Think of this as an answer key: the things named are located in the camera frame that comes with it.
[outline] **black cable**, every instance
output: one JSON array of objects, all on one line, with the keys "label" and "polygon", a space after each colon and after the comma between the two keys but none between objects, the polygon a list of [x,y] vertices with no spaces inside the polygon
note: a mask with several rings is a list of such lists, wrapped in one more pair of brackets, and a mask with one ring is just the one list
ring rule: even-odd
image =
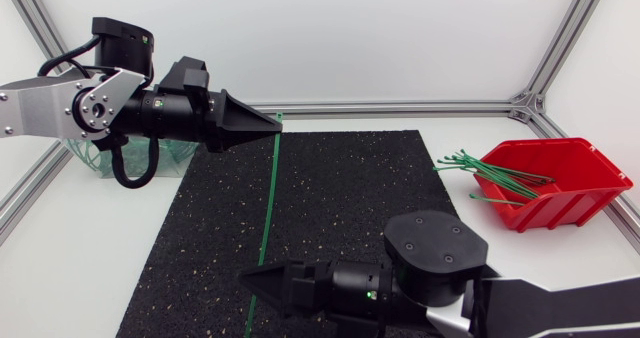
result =
[{"label": "black cable", "polygon": [[143,187],[151,181],[158,169],[158,160],[160,158],[160,145],[157,137],[149,138],[149,165],[147,171],[140,178],[132,180],[127,177],[124,171],[124,158],[122,150],[119,146],[111,148],[111,165],[113,167],[113,175],[123,187],[136,189]]},{"label": "black cable", "polygon": [[60,63],[67,62],[69,59],[75,58],[80,54],[86,53],[89,49],[97,46],[98,43],[100,43],[100,36],[94,35],[90,41],[81,45],[80,47],[70,50],[69,52],[64,53],[58,57],[49,59],[48,61],[44,62],[42,67],[40,67],[40,70],[38,71],[38,77],[46,76],[47,74],[49,74],[49,72],[51,72],[53,68],[60,65]]},{"label": "black cable", "polygon": [[80,73],[82,73],[82,75],[85,78],[87,78],[87,79],[91,78],[91,76],[89,75],[89,72],[87,72],[87,70],[80,63],[76,62],[73,59],[67,59],[67,62],[73,64],[76,68],[78,68]]},{"label": "black cable", "polygon": [[147,88],[151,82],[153,82],[153,76],[154,76],[155,72],[153,71],[153,65],[151,66],[151,75],[149,76],[149,78],[145,78],[144,83],[142,83],[142,85],[140,85],[141,88]]}]

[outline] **white backdrop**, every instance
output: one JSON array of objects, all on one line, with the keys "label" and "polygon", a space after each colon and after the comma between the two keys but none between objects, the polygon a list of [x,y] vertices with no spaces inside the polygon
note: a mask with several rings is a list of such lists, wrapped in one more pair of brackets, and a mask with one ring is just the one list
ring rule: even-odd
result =
[{"label": "white backdrop", "polygon": [[200,58],[212,89],[248,103],[506,100],[529,82],[571,2],[43,1],[69,47],[90,38],[93,16],[124,20],[155,35],[157,76],[182,55]]},{"label": "white backdrop", "polygon": [[640,204],[640,0],[601,0],[548,92],[549,116],[608,156]]},{"label": "white backdrop", "polygon": [[[0,0],[0,17],[0,60],[3,63],[0,64],[0,85],[35,77],[44,62],[44,54],[11,0]],[[39,137],[0,139],[0,199],[4,198],[53,142],[54,139]]]}]

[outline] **aluminum frame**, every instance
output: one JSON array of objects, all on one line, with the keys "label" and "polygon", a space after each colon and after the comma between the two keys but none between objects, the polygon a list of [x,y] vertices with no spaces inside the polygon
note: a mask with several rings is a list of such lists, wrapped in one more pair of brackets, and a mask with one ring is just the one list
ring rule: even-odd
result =
[{"label": "aluminum frame", "polygon": [[[66,51],[55,25],[41,0],[12,0],[25,24],[48,58]],[[566,137],[567,134],[546,115],[546,93],[577,42],[600,0],[573,0],[549,48],[539,63],[529,84],[514,97],[496,101],[424,101],[424,102],[362,102],[334,104],[254,104],[265,113],[282,112],[286,119],[370,118],[370,117],[509,117],[527,124],[541,138]],[[54,144],[0,205],[0,244],[15,226],[30,204],[37,199],[70,153],[60,143]],[[7,211],[6,207],[20,207]],[[640,254],[640,210],[626,195],[621,195],[605,208],[605,213],[618,226]]]}]

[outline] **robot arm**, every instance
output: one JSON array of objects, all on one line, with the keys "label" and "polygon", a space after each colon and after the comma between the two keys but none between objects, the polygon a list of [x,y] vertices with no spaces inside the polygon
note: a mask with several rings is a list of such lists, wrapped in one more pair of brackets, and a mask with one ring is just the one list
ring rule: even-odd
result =
[{"label": "robot arm", "polygon": [[[154,87],[153,35],[109,18],[94,18],[94,37],[47,61],[38,77],[0,86],[0,137],[34,135],[93,141],[111,150],[114,176],[123,186],[148,183],[158,163],[158,139],[204,142],[222,152],[282,131],[282,125],[237,101],[225,90],[209,92],[203,61],[183,57]],[[73,58],[96,48],[95,66]],[[47,74],[61,63],[72,68]],[[150,138],[149,168],[137,180],[124,174],[120,148],[128,136]]]},{"label": "robot arm", "polygon": [[288,260],[239,280],[281,317],[323,312],[337,338],[387,326],[446,338],[637,337],[640,277],[548,291],[485,265],[487,243],[458,218],[422,211],[384,229],[390,264]]}]

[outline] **red storage bin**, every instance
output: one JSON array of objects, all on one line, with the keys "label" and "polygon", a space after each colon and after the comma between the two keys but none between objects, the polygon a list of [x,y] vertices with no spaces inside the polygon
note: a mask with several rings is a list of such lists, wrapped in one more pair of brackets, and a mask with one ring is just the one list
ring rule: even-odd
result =
[{"label": "red storage bin", "polygon": [[475,175],[484,194],[524,206],[491,203],[509,229],[554,229],[584,225],[633,183],[607,157],[582,138],[506,141],[482,161],[522,172],[552,177],[555,183],[533,187],[529,200]]}]

